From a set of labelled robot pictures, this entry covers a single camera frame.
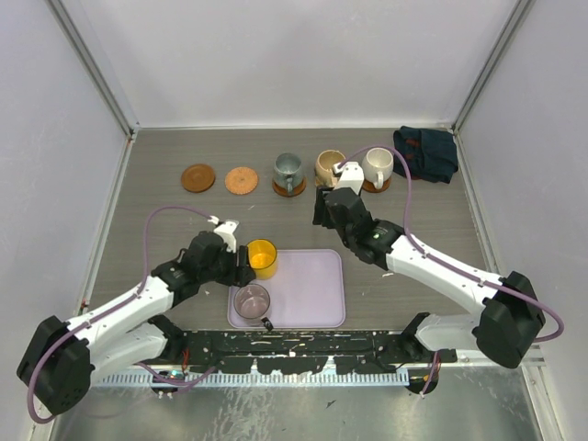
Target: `plastic tray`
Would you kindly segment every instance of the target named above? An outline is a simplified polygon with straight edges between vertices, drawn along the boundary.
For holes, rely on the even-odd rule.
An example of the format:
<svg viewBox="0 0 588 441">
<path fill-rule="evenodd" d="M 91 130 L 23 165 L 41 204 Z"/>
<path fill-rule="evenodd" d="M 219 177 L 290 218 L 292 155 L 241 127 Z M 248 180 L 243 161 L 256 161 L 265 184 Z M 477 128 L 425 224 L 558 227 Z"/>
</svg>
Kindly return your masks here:
<svg viewBox="0 0 588 441">
<path fill-rule="evenodd" d="M 276 328 L 336 328 L 345 321 L 345 291 L 341 257 L 334 250 L 278 250 L 277 272 L 268 280 L 255 280 L 271 299 L 269 320 Z M 232 301 L 237 287 L 229 289 L 231 326 L 259 329 L 246 323 Z"/>
</svg>

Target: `cork coaster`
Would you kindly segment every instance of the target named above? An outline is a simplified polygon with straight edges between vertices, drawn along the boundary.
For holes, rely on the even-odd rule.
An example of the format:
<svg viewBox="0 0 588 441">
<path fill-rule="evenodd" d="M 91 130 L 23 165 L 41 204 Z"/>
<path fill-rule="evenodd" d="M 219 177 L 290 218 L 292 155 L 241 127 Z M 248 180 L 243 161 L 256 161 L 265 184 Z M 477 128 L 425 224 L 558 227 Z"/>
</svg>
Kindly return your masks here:
<svg viewBox="0 0 588 441">
<path fill-rule="evenodd" d="M 192 193 L 201 193 L 212 187 L 215 178 L 210 165 L 190 165 L 182 174 L 182 187 Z"/>
<path fill-rule="evenodd" d="M 387 180 L 385 180 L 384 185 L 380 189 L 375 188 L 374 185 L 367 180 L 364 181 L 364 184 L 361 187 L 364 190 L 366 190 L 368 193 L 381 193 L 382 191 L 386 191 L 388 189 L 388 187 L 390 186 L 391 180 L 392 180 L 391 177 L 389 177 Z"/>
<path fill-rule="evenodd" d="M 272 188 L 274 188 L 274 191 L 278 193 L 280 196 L 283 196 L 284 198 L 294 198 L 295 196 L 302 193 L 304 191 L 304 188 L 306 188 L 306 176 L 304 176 L 304 179 L 302 179 L 302 182 L 300 182 L 297 187 L 292 188 L 291 195 L 288 194 L 288 191 L 285 188 L 282 188 L 278 184 L 276 184 L 276 181 L 274 181 L 273 179 Z"/>
<path fill-rule="evenodd" d="M 257 187 L 257 182 L 257 173 L 249 167 L 233 168 L 224 179 L 224 185 L 234 195 L 251 193 Z"/>
</svg>

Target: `glass mug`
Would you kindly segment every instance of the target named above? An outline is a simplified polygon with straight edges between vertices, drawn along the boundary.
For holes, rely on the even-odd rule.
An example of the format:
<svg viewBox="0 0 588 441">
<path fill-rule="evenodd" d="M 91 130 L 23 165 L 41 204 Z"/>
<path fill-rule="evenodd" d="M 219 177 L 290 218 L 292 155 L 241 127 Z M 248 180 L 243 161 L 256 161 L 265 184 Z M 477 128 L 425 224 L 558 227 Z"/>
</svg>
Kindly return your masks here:
<svg viewBox="0 0 588 441">
<path fill-rule="evenodd" d="M 271 299 L 267 289 L 261 285 L 251 283 L 240 288 L 233 299 L 233 306 L 237 314 L 250 326 L 264 326 L 268 331 L 274 329 L 269 321 Z"/>
</svg>

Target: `gray mug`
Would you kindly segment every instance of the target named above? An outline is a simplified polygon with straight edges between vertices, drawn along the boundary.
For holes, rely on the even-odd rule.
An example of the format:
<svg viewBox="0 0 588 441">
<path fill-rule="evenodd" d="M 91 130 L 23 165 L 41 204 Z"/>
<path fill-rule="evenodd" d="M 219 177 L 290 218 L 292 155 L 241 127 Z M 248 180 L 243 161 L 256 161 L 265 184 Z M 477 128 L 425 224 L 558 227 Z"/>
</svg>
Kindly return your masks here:
<svg viewBox="0 0 588 441">
<path fill-rule="evenodd" d="M 292 190 L 302 184 L 304 172 L 302 160 L 294 153 L 282 153 L 274 164 L 274 182 L 277 186 L 285 188 L 289 195 Z"/>
</svg>

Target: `white backdrop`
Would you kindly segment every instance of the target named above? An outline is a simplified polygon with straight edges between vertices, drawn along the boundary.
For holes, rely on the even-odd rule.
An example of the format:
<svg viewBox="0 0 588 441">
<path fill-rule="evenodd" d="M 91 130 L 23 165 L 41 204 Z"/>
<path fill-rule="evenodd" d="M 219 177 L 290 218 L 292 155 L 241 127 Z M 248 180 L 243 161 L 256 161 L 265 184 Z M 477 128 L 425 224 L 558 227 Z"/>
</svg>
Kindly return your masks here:
<svg viewBox="0 0 588 441">
<path fill-rule="evenodd" d="M 143 127 L 337 127 L 453 122 L 515 0 L 64 3 Z"/>
<path fill-rule="evenodd" d="M 586 23 L 585 0 L 537 2 L 462 131 L 504 267 L 529 276 L 566 322 L 542 349 L 570 441 L 588 432 Z"/>
<path fill-rule="evenodd" d="M 125 135 L 45 2 L 0 2 L 0 63 L 0 438 L 21 440 L 18 363 L 73 315 Z"/>
</svg>

